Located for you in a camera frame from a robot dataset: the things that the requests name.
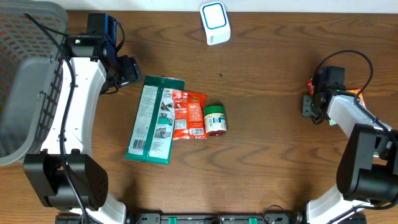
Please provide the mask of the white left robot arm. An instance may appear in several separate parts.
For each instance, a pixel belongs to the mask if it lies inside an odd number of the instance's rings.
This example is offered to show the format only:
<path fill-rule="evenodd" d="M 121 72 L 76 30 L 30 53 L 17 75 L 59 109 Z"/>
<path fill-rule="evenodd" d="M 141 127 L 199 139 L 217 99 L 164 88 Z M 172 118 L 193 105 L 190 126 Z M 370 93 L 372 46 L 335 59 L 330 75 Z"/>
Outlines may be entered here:
<path fill-rule="evenodd" d="M 135 58 L 118 56 L 114 38 L 72 35 L 63 49 L 63 83 L 51 130 L 24 172 L 45 207 L 78 214 L 81 223 L 133 223 L 127 206 L 108 191 L 108 175 L 94 159 L 92 131 L 100 95 L 140 82 Z"/>

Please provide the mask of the green white package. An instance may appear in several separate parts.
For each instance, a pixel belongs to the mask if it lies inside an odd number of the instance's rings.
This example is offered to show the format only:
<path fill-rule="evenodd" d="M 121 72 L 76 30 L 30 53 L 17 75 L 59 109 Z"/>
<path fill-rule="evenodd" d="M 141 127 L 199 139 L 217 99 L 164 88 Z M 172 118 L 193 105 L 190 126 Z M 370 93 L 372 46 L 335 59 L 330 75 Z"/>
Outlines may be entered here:
<path fill-rule="evenodd" d="M 147 75 L 125 159 L 168 165 L 174 135 L 174 91 L 185 81 Z"/>

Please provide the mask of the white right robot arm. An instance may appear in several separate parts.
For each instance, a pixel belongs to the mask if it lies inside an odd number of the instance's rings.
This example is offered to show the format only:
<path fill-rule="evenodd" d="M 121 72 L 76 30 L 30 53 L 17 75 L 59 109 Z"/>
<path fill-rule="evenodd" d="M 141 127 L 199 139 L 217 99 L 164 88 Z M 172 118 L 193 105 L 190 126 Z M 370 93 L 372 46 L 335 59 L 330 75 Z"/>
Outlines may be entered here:
<path fill-rule="evenodd" d="M 348 137 L 336 184 L 306 204 L 303 222 L 338 223 L 364 209 L 397 205 L 397 131 L 379 121 L 350 92 L 326 89 L 312 96 L 317 121 L 332 119 Z"/>

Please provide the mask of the red stick sachet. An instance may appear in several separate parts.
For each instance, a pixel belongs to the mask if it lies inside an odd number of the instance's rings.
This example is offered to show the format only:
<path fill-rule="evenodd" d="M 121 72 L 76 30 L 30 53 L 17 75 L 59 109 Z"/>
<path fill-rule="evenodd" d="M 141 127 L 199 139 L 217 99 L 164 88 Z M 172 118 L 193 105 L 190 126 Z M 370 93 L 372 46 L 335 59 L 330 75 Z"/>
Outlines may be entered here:
<path fill-rule="evenodd" d="M 313 95 L 314 89 L 315 89 L 315 86 L 313 84 L 313 79 L 311 78 L 308 80 L 308 90 L 309 90 L 310 96 Z"/>

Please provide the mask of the small orange carton box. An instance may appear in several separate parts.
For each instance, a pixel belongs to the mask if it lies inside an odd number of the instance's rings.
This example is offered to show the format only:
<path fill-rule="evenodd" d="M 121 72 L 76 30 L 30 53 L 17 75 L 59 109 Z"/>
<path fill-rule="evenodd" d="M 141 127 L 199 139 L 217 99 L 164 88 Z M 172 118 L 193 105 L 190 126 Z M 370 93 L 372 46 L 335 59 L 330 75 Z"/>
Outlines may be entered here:
<path fill-rule="evenodd" d="M 365 101 L 364 101 L 364 98 L 363 98 L 363 94 L 362 94 L 362 93 L 359 93 L 359 92 L 360 92 L 360 89 L 356 89 L 356 90 L 347 90 L 347 92 L 353 93 L 354 95 L 358 95 L 358 98 L 359 98 L 361 104 L 363 105 L 364 108 L 366 108 L 366 104 L 365 104 Z"/>

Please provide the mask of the red snack bag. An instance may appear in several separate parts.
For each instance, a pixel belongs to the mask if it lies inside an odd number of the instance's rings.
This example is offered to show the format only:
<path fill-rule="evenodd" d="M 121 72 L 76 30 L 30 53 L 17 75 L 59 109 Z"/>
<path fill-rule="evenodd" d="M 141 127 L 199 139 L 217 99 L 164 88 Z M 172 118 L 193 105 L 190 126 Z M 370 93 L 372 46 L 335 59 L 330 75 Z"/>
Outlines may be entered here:
<path fill-rule="evenodd" d="M 207 139 L 203 106 L 204 93 L 174 90 L 172 99 L 175 103 L 175 124 L 173 140 Z"/>

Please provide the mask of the mint green wipes pack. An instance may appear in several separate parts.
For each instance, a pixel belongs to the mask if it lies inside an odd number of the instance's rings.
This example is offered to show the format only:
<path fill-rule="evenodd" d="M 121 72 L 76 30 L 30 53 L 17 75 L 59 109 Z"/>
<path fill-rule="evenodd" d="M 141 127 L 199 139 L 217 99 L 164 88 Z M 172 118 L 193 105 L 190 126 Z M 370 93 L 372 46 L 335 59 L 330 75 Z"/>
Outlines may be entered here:
<path fill-rule="evenodd" d="M 335 124 L 336 124 L 336 121 L 334 121 L 333 119 L 329 120 L 329 125 L 330 125 L 330 126 L 333 126 L 333 125 L 335 125 Z"/>

